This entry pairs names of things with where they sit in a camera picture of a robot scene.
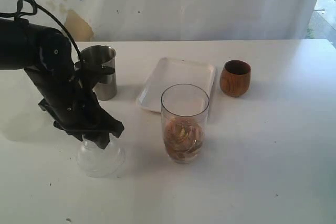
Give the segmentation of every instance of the clear glass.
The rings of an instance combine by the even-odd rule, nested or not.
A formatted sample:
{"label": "clear glass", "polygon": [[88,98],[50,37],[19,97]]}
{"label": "clear glass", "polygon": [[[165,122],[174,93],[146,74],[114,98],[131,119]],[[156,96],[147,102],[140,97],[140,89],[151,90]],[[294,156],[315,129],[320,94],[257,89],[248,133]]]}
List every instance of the clear glass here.
{"label": "clear glass", "polygon": [[191,84],[178,84],[161,96],[163,142],[169,157],[187,164],[201,150],[209,109],[207,93]]}
{"label": "clear glass", "polygon": [[78,152],[77,163],[89,177],[104,177],[115,172],[125,161],[125,151],[117,145],[110,134],[110,143],[105,150],[94,142],[84,139]]}

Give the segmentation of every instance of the table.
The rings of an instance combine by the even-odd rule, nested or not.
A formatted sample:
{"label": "table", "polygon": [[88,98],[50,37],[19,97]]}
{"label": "table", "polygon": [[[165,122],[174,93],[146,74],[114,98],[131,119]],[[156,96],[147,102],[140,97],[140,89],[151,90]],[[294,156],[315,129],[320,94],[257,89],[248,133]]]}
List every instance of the table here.
{"label": "table", "polygon": [[[336,51],[326,40],[78,43],[95,44],[117,51],[118,94],[101,106],[125,125],[124,165],[87,177],[80,142],[53,127],[25,73],[0,71],[1,223],[336,223]],[[160,115],[135,103],[161,57],[217,68],[206,140],[188,165],[167,157]],[[252,68],[241,98],[219,88],[230,59]]]}

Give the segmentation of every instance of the white curtain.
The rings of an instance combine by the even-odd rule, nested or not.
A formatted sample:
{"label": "white curtain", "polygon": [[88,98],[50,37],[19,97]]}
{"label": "white curtain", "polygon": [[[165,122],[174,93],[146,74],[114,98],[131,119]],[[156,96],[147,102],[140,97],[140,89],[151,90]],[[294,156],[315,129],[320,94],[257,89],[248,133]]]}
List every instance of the white curtain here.
{"label": "white curtain", "polygon": [[[0,1],[0,12],[13,10]],[[300,39],[316,0],[36,0],[79,40]],[[54,26],[44,14],[33,23]]]}

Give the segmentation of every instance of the white tray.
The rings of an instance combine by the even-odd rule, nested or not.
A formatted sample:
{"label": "white tray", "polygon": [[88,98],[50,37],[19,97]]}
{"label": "white tray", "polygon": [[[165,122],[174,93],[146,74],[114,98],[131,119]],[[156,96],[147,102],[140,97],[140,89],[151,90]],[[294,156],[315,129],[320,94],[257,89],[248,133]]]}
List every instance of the white tray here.
{"label": "white tray", "polygon": [[147,79],[136,103],[143,109],[161,112],[161,95],[172,85],[187,83],[203,89],[210,97],[216,68],[193,61],[162,58]]}

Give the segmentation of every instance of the black cable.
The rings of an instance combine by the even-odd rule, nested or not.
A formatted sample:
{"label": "black cable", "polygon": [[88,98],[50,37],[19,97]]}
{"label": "black cable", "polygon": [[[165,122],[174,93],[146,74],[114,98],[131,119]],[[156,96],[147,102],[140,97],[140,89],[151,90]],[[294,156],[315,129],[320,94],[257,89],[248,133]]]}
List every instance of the black cable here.
{"label": "black cable", "polygon": [[65,26],[51,13],[49,12],[47,9],[45,9],[44,7],[40,6],[39,4],[37,4],[35,2],[35,0],[21,0],[21,1],[25,1],[27,3],[29,3],[31,5],[31,7],[33,8],[33,11],[31,13],[25,13],[25,12],[21,12],[22,9],[22,2],[18,1],[17,3],[17,11],[15,13],[0,13],[0,17],[3,18],[12,18],[12,17],[18,17],[20,18],[21,16],[33,16],[37,13],[37,9],[40,9],[42,12],[44,12],[45,14],[47,14],[50,18],[53,19],[53,21],[55,21],[62,29],[63,31],[66,33],[66,35],[68,36],[68,38],[70,39],[71,43],[73,44],[77,54],[78,54],[78,59],[79,61],[82,63],[81,57],[80,57],[80,51],[76,45],[76,42],[74,40],[74,38],[71,36],[71,34],[69,33],[69,31],[65,28]]}

